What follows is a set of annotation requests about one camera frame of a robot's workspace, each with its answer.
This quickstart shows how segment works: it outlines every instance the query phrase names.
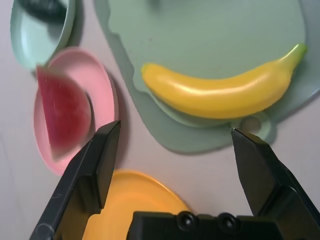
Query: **banana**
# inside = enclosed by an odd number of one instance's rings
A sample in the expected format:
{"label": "banana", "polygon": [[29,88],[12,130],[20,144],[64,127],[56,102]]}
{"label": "banana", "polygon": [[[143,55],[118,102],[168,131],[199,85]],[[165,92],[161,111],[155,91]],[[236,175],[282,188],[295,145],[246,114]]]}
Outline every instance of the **banana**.
{"label": "banana", "polygon": [[307,51],[297,44],[284,57],[225,79],[186,76],[154,63],[144,64],[146,86],[174,109],[202,118],[232,119],[270,107],[286,92],[294,69]]}

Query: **pink plate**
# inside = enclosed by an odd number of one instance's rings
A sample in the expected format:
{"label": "pink plate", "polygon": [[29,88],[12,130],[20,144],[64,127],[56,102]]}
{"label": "pink plate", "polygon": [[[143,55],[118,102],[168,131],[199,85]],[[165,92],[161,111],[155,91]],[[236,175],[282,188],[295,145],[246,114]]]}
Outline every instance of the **pink plate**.
{"label": "pink plate", "polygon": [[[59,52],[48,64],[59,69],[76,81],[86,91],[93,108],[94,124],[90,136],[101,126],[118,119],[118,100],[112,80],[109,79],[104,66],[89,52],[69,47]],[[48,168],[61,176],[71,159],[80,151],[79,144],[59,159],[53,159],[48,139],[48,131],[41,94],[38,90],[34,104],[34,133],[41,156]]]}

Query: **orange plate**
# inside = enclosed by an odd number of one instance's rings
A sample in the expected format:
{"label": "orange plate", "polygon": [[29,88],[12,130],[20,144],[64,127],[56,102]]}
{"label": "orange plate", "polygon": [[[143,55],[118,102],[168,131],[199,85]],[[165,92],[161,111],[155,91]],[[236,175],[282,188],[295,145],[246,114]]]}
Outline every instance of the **orange plate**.
{"label": "orange plate", "polygon": [[126,240],[135,211],[178,214],[185,210],[186,204],[151,176],[116,170],[105,207],[90,217],[83,240]]}

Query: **red watermelon flesh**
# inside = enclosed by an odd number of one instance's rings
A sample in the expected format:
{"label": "red watermelon flesh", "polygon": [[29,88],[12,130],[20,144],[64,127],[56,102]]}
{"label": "red watermelon flesh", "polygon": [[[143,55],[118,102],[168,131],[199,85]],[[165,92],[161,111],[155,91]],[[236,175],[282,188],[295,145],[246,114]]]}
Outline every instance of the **red watermelon flesh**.
{"label": "red watermelon flesh", "polygon": [[84,140],[90,130],[91,107],[76,82],[56,70],[37,66],[36,75],[54,158]]}

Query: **green bowl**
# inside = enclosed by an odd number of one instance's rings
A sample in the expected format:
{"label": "green bowl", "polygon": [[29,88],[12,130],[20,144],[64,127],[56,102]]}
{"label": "green bowl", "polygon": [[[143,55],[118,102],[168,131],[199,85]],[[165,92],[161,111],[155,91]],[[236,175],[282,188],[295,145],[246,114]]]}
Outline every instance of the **green bowl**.
{"label": "green bowl", "polygon": [[43,22],[29,15],[14,0],[11,21],[11,45],[18,62],[33,71],[36,65],[46,65],[51,57],[63,49],[74,24],[76,0],[61,0],[67,7],[64,24]]}

